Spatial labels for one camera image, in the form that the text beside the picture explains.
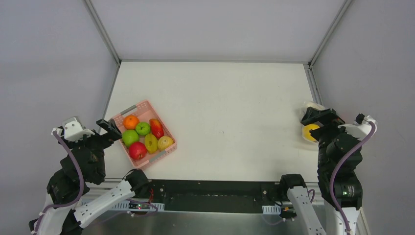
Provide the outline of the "clear zip top bag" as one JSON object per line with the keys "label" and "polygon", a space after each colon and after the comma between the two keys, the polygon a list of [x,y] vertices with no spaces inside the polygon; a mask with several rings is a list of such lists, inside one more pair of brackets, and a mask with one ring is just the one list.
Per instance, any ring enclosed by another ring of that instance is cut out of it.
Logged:
{"label": "clear zip top bag", "polygon": [[[318,111],[322,111],[322,110],[324,110],[325,109],[325,107],[324,106],[322,106],[322,105],[320,105],[320,104],[317,104],[317,103],[314,103],[314,102],[312,102],[312,101],[307,101],[307,102],[304,102],[303,104],[302,104],[302,106],[300,107],[300,109],[299,109],[299,121],[301,121],[302,120],[302,118],[306,115],[306,112],[307,112],[307,108],[309,108],[309,107],[311,107],[311,108],[314,108],[314,109],[316,109],[316,110],[318,110]],[[322,124],[320,123],[320,122],[314,122],[314,123],[312,123],[312,124],[317,124],[317,125],[319,125],[320,127],[322,127]]]}

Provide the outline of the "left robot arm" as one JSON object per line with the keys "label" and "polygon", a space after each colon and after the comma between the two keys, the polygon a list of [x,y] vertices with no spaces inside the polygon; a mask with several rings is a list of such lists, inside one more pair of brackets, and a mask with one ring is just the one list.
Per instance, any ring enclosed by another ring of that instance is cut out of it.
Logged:
{"label": "left robot arm", "polygon": [[104,150],[121,139],[115,121],[100,119],[97,125],[106,133],[85,128],[74,116],[52,130],[52,135],[66,150],[61,169],[50,178],[46,201],[39,217],[29,222],[33,235],[80,235],[101,214],[114,205],[149,193],[149,180],[142,170],[130,170],[114,188],[82,205],[81,197],[90,191],[87,183],[104,182]]}

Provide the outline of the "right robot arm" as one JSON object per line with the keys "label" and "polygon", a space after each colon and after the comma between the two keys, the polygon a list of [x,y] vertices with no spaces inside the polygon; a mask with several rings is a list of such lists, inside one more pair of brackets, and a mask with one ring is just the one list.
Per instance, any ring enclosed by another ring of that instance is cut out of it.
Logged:
{"label": "right robot arm", "polygon": [[363,189],[354,170],[362,161],[362,137],[333,109],[307,107],[301,119],[306,127],[317,125],[308,133],[318,143],[318,186],[324,200],[326,226],[313,209],[303,177],[282,175],[278,195],[290,201],[302,231],[306,235],[350,235],[356,227],[363,201]]}

